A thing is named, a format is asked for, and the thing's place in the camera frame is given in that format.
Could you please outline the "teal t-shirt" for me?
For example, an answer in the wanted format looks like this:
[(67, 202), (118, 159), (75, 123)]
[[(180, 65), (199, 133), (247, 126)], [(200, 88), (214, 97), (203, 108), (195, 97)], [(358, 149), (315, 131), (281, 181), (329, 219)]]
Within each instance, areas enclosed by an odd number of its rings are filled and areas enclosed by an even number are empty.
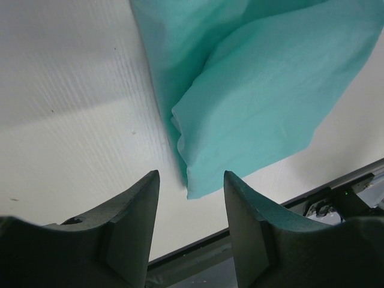
[(303, 149), (382, 33), (382, 1), (133, 1), (189, 199)]

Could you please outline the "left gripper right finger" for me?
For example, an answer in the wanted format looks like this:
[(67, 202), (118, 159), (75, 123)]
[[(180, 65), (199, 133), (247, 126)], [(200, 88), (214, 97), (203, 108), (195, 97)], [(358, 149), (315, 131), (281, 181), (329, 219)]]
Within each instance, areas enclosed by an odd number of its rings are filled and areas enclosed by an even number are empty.
[(383, 217), (328, 225), (256, 192), (233, 172), (224, 197), (239, 287), (382, 287)]

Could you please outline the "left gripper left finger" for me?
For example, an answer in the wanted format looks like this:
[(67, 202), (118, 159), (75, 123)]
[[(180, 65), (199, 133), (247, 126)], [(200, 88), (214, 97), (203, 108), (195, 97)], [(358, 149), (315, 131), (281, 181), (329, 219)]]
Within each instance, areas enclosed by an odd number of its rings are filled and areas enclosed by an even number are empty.
[(2, 287), (143, 287), (160, 174), (61, 224), (1, 218)]

